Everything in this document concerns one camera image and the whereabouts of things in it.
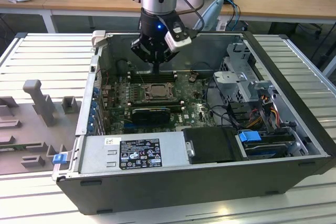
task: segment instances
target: aluminum profile table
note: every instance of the aluminum profile table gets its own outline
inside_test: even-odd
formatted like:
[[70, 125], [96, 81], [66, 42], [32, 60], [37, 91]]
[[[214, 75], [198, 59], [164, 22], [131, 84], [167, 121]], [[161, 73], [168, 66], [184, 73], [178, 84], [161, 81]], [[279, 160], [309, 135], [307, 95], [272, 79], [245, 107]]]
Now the aluminum profile table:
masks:
[[[77, 41], [82, 41], [83, 38], [81, 36], [85, 36], [86, 41], [89, 41], [91, 35], [28, 34], [26, 38], [29, 37], [29, 43], [32, 42], [32, 44], [30, 44], [33, 45], [32, 47], [40, 45], [35, 44], [33, 41], [41, 41], [42, 39], [45, 39], [48, 41], [46, 43], [52, 42], [49, 46], [46, 46], [45, 49], [39, 49], [44, 52], [46, 51], [45, 53], [39, 51], [36, 54], [31, 54], [32, 57], [40, 57], [40, 59], [44, 59], [48, 62], [48, 58], [43, 55], [48, 54], [50, 51], [55, 53], [54, 57], [58, 55], [57, 57], [60, 58], [65, 55], [67, 59], [90, 57], [91, 47], [88, 46], [88, 43], [86, 44], [87, 46], [82, 44], [74, 46], [77, 45]], [[265, 35], [256, 36], [256, 38], [264, 46], [293, 87], [298, 90], [300, 96], [305, 101], [308, 101], [308, 104], [310, 105], [317, 104], [310, 106], [310, 109], [312, 111], [316, 109], [316, 116], [324, 127], [326, 127], [326, 129], [334, 129], [335, 123], [333, 123], [332, 118], [336, 117], [336, 114], [331, 112], [333, 107], [328, 107], [326, 109], [327, 112], [330, 112], [330, 114], [327, 115], [327, 112], [323, 112], [322, 110], [324, 104], [317, 103], [317, 101], [321, 102], [321, 99], [334, 99], [334, 87], [332, 84], [309, 63], [306, 57], [290, 42], [290, 40], [283, 40], [278, 36]], [[24, 41], [28, 40], [15, 39], [8, 50], [0, 58], [0, 62], [4, 60], [4, 57], [8, 58], [15, 55], [16, 53], [14, 52], [17, 52], [17, 49], [20, 47], [22, 48], [20, 50], [26, 52], [17, 52], [18, 54], [21, 54], [21, 56], [23, 56], [23, 54], [30, 54], [32, 49], [22, 46]], [[63, 45], [69, 44], [72, 46], [67, 49], [68, 52], [55, 52], [54, 49], [48, 49], [56, 45], [56, 41], [62, 41]], [[77, 65], [63, 66], [71, 66], [72, 69], [77, 69]], [[80, 68], [78, 68], [77, 72], [75, 70], [72, 72], [73, 73], [71, 74], [81, 73]], [[313, 80], [315, 80], [318, 89], [308, 86]], [[51, 179], [51, 172], [0, 176], [0, 223], [6, 224], [60, 222], [87, 224], [148, 224], [167, 222], [326, 224], [335, 223], [335, 220], [335, 168], [323, 175], [314, 175], [304, 179], [297, 186], [283, 195], [235, 199], [133, 212], [119, 212], [116, 214], [97, 216], [84, 216], [79, 213], [76, 206], [62, 193], [60, 188]]]
[[[289, 40], [257, 35], [257, 41], [296, 90], [321, 125], [336, 140], [336, 88]], [[257, 69], [268, 79], [260, 64]]]

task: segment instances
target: warning label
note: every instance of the warning label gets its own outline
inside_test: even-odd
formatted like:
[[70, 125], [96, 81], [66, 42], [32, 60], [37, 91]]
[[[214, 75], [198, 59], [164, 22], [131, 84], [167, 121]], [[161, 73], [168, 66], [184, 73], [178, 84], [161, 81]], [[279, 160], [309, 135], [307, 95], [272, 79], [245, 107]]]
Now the warning label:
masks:
[[159, 139], [120, 141], [119, 164], [122, 170], [161, 167]]

